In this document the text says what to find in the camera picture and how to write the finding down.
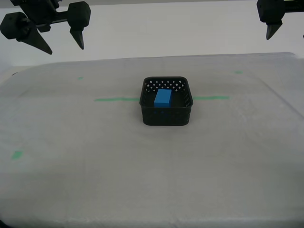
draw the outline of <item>mesh basket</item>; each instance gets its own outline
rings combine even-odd
[[[170,108],[154,107],[159,89],[172,90]],[[183,126],[189,122],[193,100],[184,77],[148,77],[143,82],[139,104],[146,125]]]

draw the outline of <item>white cloth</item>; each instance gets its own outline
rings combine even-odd
[[[194,100],[181,127],[144,125],[138,101],[94,101],[139,97],[149,76],[229,99]],[[302,62],[160,57],[19,72],[0,86],[0,183],[0,218],[17,228],[303,227]]]

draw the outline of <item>white wall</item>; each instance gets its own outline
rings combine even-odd
[[[293,52],[304,57],[304,13],[286,14],[283,26],[266,40],[256,1],[216,1],[92,6],[82,51],[67,23],[42,34],[53,55],[6,40],[0,57],[14,66],[59,61],[201,54]],[[14,9],[0,9],[0,18]]]

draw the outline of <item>green tape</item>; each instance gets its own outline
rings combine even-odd
[[[16,159],[21,158],[22,155],[23,155],[22,151],[15,151],[14,154],[13,154],[13,156],[11,158],[12,158],[12,160],[16,160]]]
[[[194,96],[193,100],[228,100],[229,96]]]
[[[194,96],[193,100],[228,100],[229,96]],[[139,101],[138,97],[98,98],[94,101]]]
[[[140,99],[138,97],[114,97],[114,98],[98,98],[94,101],[139,101]]]

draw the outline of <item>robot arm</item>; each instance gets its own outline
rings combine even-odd
[[[34,46],[50,55],[53,53],[49,45],[38,33],[48,32],[51,24],[67,21],[74,40],[84,49],[82,31],[89,25],[91,9],[84,2],[71,3],[65,12],[57,12],[59,0],[11,0],[14,6],[24,11],[7,14],[0,31],[7,39],[16,39]]]
[[[304,12],[304,0],[258,0],[256,6],[261,22],[267,24],[266,39],[281,27],[285,13]]]

